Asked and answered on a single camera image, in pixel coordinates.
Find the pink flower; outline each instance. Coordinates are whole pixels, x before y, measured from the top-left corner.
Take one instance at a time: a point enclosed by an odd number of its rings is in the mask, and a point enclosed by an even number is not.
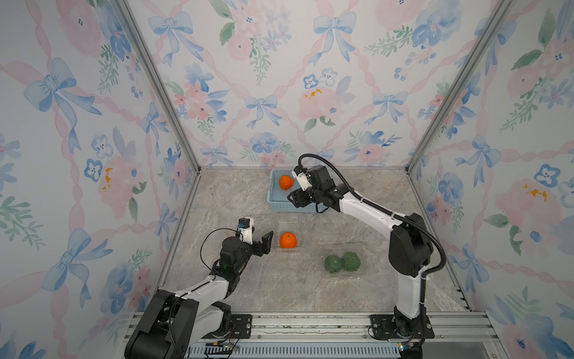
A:
[[[522,241],[520,249],[526,255],[546,257],[548,248],[560,243],[551,232],[562,218],[562,209],[556,196],[540,183],[530,179],[514,182],[507,193],[497,195],[496,206],[509,224],[520,228],[514,240]]]
[[[502,337],[511,358],[540,359],[545,357],[538,343],[524,329],[516,325],[506,325]]]
[[[116,218],[126,213],[127,203],[133,196],[132,188],[143,182],[141,164],[122,156],[112,157],[104,166],[98,191],[102,202],[112,207]]]
[[[272,152],[268,155],[265,154],[260,157],[261,163],[269,167],[274,167],[278,164],[285,163],[285,156],[280,152]]]
[[[393,0],[379,1],[375,15],[379,24],[387,30],[394,30],[414,19],[422,9],[424,1],[420,0]]]
[[[244,34],[237,34],[229,39],[229,55],[236,60],[247,60],[252,49],[251,40]]]
[[[310,118],[325,116],[325,121],[332,119],[333,122],[339,118],[341,111],[337,108],[335,92],[326,87],[315,87],[304,91],[299,97],[299,112],[297,116],[307,121]]]
[[[187,162],[183,159],[178,159],[175,166],[173,166],[173,178],[176,184],[182,186],[189,173],[189,166]]]
[[[56,0],[56,9],[72,46],[86,56],[100,57],[102,32],[94,8],[86,0]]]
[[[233,17],[233,20],[236,21],[235,29],[238,33],[248,33],[251,35],[261,34],[263,16],[261,15],[260,10],[255,9],[256,5],[257,3],[253,0],[249,2],[249,5],[243,2],[238,2],[239,8],[231,11],[231,16]]]
[[[207,92],[201,90],[201,84],[199,81],[195,83],[195,85],[191,85],[190,83],[185,84],[185,88],[188,90],[185,92],[185,96],[188,98],[195,99],[197,101],[206,101],[207,100]]]
[[[185,96],[184,96],[184,95],[179,95],[179,94],[178,94],[178,95],[175,95],[175,97],[176,97],[176,100],[175,100],[176,106],[179,106],[179,105],[184,105],[184,106],[185,106],[185,105],[187,105],[187,103],[185,102]]]
[[[450,206],[444,203],[443,198],[439,196],[436,196],[432,203],[435,205],[436,218],[440,219],[443,225],[446,225],[451,220]]]
[[[444,101],[444,96],[442,95],[436,95],[435,99],[429,102],[429,105],[435,105],[436,108],[438,109],[440,104]]]
[[[205,122],[210,116],[213,116],[214,111],[210,105],[206,104],[205,100],[196,100],[191,102],[191,109],[187,111],[187,114],[190,118],[197,118],[199,121]]]
[[[385,159],[385,149],[379,145],[369,145],[359,152],[359,158],[367,163],[379,163]]]
[[[146,267],[145,265],[142,266],[138,272],[135,274],[134,278],[134,288],[144,289],[148,284],[149,275],[151,274],[152,270]]]
[[[536,67],[522,67],[514,72],[508,80],[508,93],[512,97],[518,97],[532,90],[538,83],[540,70]]]
[[[558,76],[563,68],[572,65],[574,65],[574,40],[571,34],[562,40],[559,38],[551,40],[538,60],[538,66],[551,78]]]

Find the blue bow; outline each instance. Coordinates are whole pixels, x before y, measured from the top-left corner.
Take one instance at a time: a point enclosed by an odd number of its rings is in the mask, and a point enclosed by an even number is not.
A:
[[[160,154],[160,134],[157,132],[159,128],[163,132],[169,132],[169,130],[165,127],[166,122],[157,122],[156,118],[160,116],[160,113],[157,111],[156,104],[151,102],[149,104],[149,112],[146,117],[143,118],[142,127],[145,133],[149,133],[149,130],[152,130],[153,135],[156,137],[156,156]]]
[[[208,166],[213,166],[213,164],[217,163],[218,159],[231,167],[233,161],[228,160],[224,156],[227,156],[227,148],[225,146],[219,146],[217,148],[201,148],[199,150],[203,155],[209,156],[211,155],[211,163]]]
[[[373,104],[380,105],[382,103],[383,106],[381,106],[378,115],[369,118],[367,121],[365,121],[365,123],[370,125],[373,121],[375,121],[377,117],[383,116],[387,112],[387,107],[389,108],[389,112],[391,112],[391,117],[393,118],[394,122],[398,122],[397,117],[402,116],[403,113],[395,109],[394,104],[396,103],[397,105],[402,105],[403,103],[405,103],[406,97],[408,95],[409,93],[406,91],[401,91],[396,95],[387,95],[387,94],[375,95],[375,97],[373,97]]]
[[[345,60],[349,62],[349,51],[353,51],[355,47],[346,42],[339,31],[347,34],[352,33],[355,29],[356,21],[357,15],[352,11],[346,13],[340,18],[329,18],[328,16],[316,17],[313,21],[313,29],[315,30],[315,33],[322,34],[325,31],[328,31],[328,33],[327,38],[325,39],[325,47],[323,48],[323,51],[313,55],[313,57],[309,60],[309,63],[313,63],[313,66],[317,66],[317,62],[321,58],[321,55],[331,50],[333,47],[333,32],[335,32],[335,37],[337,38],[337,44],[339,45],[339,51],[341,51],[341,55],[343,55]]]
[[[96,108],[92,107],[94,104],[93,96],[78,96],[63,90],[66,87],[74,86],[76,86],[76,79],[73,77],[72,71],[70,71],[68,65],[66,65],[61,58],[57,57],[52,60],[52,70],[50,74],[46,76],[44,81],[32,81],[27,86],[26,90],[24,90],[24,96],[26,99],[28,99],[35,108],[42,112],[46,112],[50,109],[52,106],[52,97],[54,97],[56,104],[62,110],[72,126],[68,136],[68,147],[71,153],[73,153],[74,148],[78,148],[79,150],[82,149],[80,147],[80,142],[77,140],[75,130],[77,124],[76,112],[73,110],[69,102],[63,99],[57,92],[60,91],[61,95],[90,113],[94,113],[96,115],[102,114]]]
[[[148,22],[154,33],[161,35],[166,31],[168,32],[169,43],[172,46],[172,51],[164,56],[164,64],[168,64],[171,67],[173,54],[179,51],[179,42],[177,41],[178,38],[192,55],[194,55],[200,61],[203,61],[201,55],[199,54],[200,51],[203,51],[203,47],[192,43],[179,32],[174,33],[173,31],[178,30],[186,34],[193,33],[191,17],[189,17],[187,13],[181,12],[175,17],[168,17],[167,19],[163,19],[160,16],[152,16],[148,19]]]
[[[86,285],[90,271],[85,265],[72,264],[72,262],[75,260],[87,261],[90,259],[102,258],[103,256],[113,252],[112,249],[106,249],[107,240],[105,240],[93,250],[80,254],[80,252],[84,250],[91,241],[92,238],[90,238],[90,235],[86,233],[85,230],[80,228],[75,229],[68,239],[68,250],[62,255],[60,262],[50,268],[42,282],[42,288],[50,292],[57,291],[66,281],[69,270],[73,275],[84,282],[84,286],[80,293],[80,308],[83,308],[86,299],[92,299],[92,296],[88,291],[88,286]]]
[[[463,246],[463,253],[464,256],[467,257],[468,259],[458,262],[456,258],[450,256],[451,261],[453,263],[458,264],[461,269],[467,269],[472,264],[472,268],[474,269],[474,274],[476,275],[476,279],[478,280],[478,282],[484,283],[485,281],[487,281],[490,278],[488,272],[480,265],[480,263],[478,263],[478,260],[474,257],[474,251],[468,244],[465,244]],[[474,281],[472,273],[473,271],[469,269],[465,288],[467,292],[469,289],[472,290],[473,292],[476,292],[474,289]]]
[[[253,128],[255,123],[263,118],[263,111],[267,114],[269,119],[273,121],[274,124],[279,126],[278,119],[281,119],[281,116],[275,115],[272,113],[269,108],[276,109],[277,108],[277,96],[269,95],[266,98],[256,99],[255,97],[250,97],[245,99],[245,106],[248,109],[254,109],[257,107],[257,118],[247,124],[247,127]]]
[[[498,161],[501,160],[502,154],[499,150],[490,148],[486,144],[486,140],[481,135],[477,134],[474,140],[472,140],[472,147],[476,148],[478,151],[468,160],[465,159],[455,159],[456,165],[467,163],[473,165],[478,161],[476,166],[476,171],[474,172],[474,187],[480,180],[484,183],[484,173],[483,173],[483,163],[486,161],[486,165],[489,167],[494,166]]]

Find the floral wallpaper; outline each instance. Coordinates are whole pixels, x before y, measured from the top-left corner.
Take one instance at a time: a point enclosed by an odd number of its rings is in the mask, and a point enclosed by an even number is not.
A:
[[[306,152],[339,166],[406,165],[496,5],[128,3],[194,153],[210,167],[292,167]]]
[[[0,9],[0,358],[113,358],[193,170],[106,0]]]
[[[511,358],[574,358],[573,13],[517,1],[413,173]]]

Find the black cable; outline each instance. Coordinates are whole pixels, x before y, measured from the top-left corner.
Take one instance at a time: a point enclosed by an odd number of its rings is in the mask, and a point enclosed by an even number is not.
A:
[[[324,210],[319,212],[319,204],[317,202],[315,202],[315,212],[321,214],[321,213],[325,213],[325,211],[327,211],[329,209],[329,207],[326,207]]]
[[[372,328],[373,328],[372,326],[369,326],[369,328],[367,329],[367,334],[369,335],[369,337],[371,337],[375,340],[383,340],[383,341],[387,341],[387,342],[389,341],[389,339],[391,339],[397,333],[397,330],[398,330],[398,328],[395,328],[394,332],[390,336],[388,336],[387,338],[375,338],[371,335],[371,329]]]
[[[349,184],[349,182],[347,182],[347,180],[345,179],[345,177],[341,174],[341,172],[339,172],[339,170],[328,160],[322,158],[321,156],[315,155],[313,153],[305,153],[303,155],[301,155],[299,157],[298,160],[298,164],[299,166],[302,168],[302,160],[306,157],[312,157],[314,159],[318,159],[321,162],[323,162],[324,164],[326,164],[327,166],[330,167],[330,169],[332,169],[337,176],[341,179],[341,181],[343,182],[343,184],[347,187],[347,189],[349,190],[349,192],[356,197],[357,199],[359,199],[361,202],[387,214],[387,215],[393,215],[393,212],[389,209],[386,209],[364,197],[361,197],[358,193],[355,192],[355,190],[351,187],[351,185]],[[426,328],[426,317],[425,317],[425,313],[424,313],[424,300],[425,300],[425,283],[426,283],[426,276],[439,271],[441,269],[444,268],[444,266],[447,264],[447,254],[444,251],[443,246],[440,244],[440,242],[431,234],[429,233],[429,231],[427,231],[425,228],[423,228],[422,226],[416,224],[414,221],[411,221],[408,218],[405,218],[401,215],[394,215],[395,218],[397,218],[399,221],[408,224],[409,226],[413,226],[415,229],[419,230],[420,232],[424,233],[427,237],[429,237],[430,241],[432,242],[432,244],[435,245],[436,249],[439,251],[439,255],[440,255],[440,262],[438,265],[431,267],[429,269],[426,269],[423,273],[421,273],[421,297],[420,297],[420,312],[421,312],[421,340],[417,343],[417,346],[421,346],[424,342],[425,342],[425,328]]]
[[[181,354],[181,352],[179,351],[179,348],[176,345],[176,341],[173,339],[173,331],[172,331],[172,316],[173,316],[173,310],[175,309],[176,304],[178,304],[179,302],[181,302],[183,299],[182,298],[176,298],[174,299],[172,305],[169,308],[169,318],[168,318],[168,331],[169,331],[169,338],[172,340],[172,345],[173,348],[175,349],[177,355],[180,356],[180,359],[184,359],[184,356]]]
[[[235,230],[234,230],[234,229],[231,229],[231,228],[217,228],[217,229],[211,231],[211,232],[207,235],[207,237],[203,240],[203,243],[201,244],[201,248],[199,248],[199,259],[201,259],[201,262],[203,263],[203,265],[205,265],[205,266],[207,267],[207,269],[209,269],[210,271],[211,271],[211,267],[210,267],[209,265],[207,265],[207,264],[205,263],[205,261],[203,260],[203,256],[201,255],[201,251],[203,250],[203,245],[205,244],[205,241],[211,236],[211,233],[216,232],[216,231],[218,231],[218,230],[222,230],[222,229],[228,229],[228,230],[231,230],[231,231],[235,232]]]

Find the gray marble surface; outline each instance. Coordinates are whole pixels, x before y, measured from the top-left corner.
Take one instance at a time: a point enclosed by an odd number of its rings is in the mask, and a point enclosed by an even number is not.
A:
[[[270,170],[207,169],[202,171],[191,213],[165,283],[170,291],[189,287],[205,278],[208,269],[199,259],[203,239],[213,229],[234,228],[240,217],[255,216],[254,239],[278,222],[299,223],[301,248],[277,249],[253,256],[235,292],[224,302],[234,311],[392,311],[397,298],[397,275],[388,261],[389,239],[361,221],[336,211],[325,214],[275,213],[267,203]],[[420,213],[403,171],[346,170],[343,175],[369,199],[397,212]],[[219,258],[221,241],[232,235],[218,231],[207,240],[203,258],[211,265]],[[329,278],[321,255],[326,245],[353,243],[362,250],[365,273],[357,279]],[[435,251],[431,264],[438,263]],[[463,311],[446,269],[429,275],[426,307],[429,311]]]

